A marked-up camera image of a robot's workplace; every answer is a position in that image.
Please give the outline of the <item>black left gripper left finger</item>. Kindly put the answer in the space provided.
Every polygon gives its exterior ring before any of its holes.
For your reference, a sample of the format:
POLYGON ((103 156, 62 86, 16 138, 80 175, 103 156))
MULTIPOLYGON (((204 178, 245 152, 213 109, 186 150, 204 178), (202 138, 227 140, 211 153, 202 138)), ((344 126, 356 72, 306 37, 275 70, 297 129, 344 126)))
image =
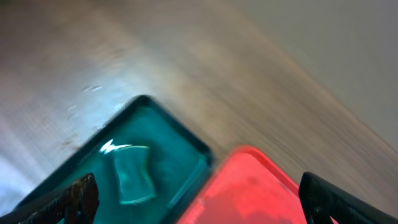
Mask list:
POLYGON ((1 224, 93 223, 99 204, 94 174, 87 173, 2 216, 1 224))

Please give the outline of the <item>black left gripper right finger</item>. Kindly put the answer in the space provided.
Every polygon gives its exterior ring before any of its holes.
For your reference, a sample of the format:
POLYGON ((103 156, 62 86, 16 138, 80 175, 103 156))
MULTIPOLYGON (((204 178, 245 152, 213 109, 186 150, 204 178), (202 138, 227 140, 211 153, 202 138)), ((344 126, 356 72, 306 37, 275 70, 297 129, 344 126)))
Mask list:
POLYGON ((311 172, 303 173, 298 196, 306 222, 310 224, 397 224, 397 218, 311 172))

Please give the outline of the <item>green sponge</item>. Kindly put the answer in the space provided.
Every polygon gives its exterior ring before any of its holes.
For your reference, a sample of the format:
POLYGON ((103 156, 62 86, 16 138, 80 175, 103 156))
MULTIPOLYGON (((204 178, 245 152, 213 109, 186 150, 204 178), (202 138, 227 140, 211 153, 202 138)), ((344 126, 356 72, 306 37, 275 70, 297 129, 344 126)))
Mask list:
POLYGON ((149 174, 149 157, 147 146, 126 146, 113 152, 120 204, 136 205, 157 196, 149 174))

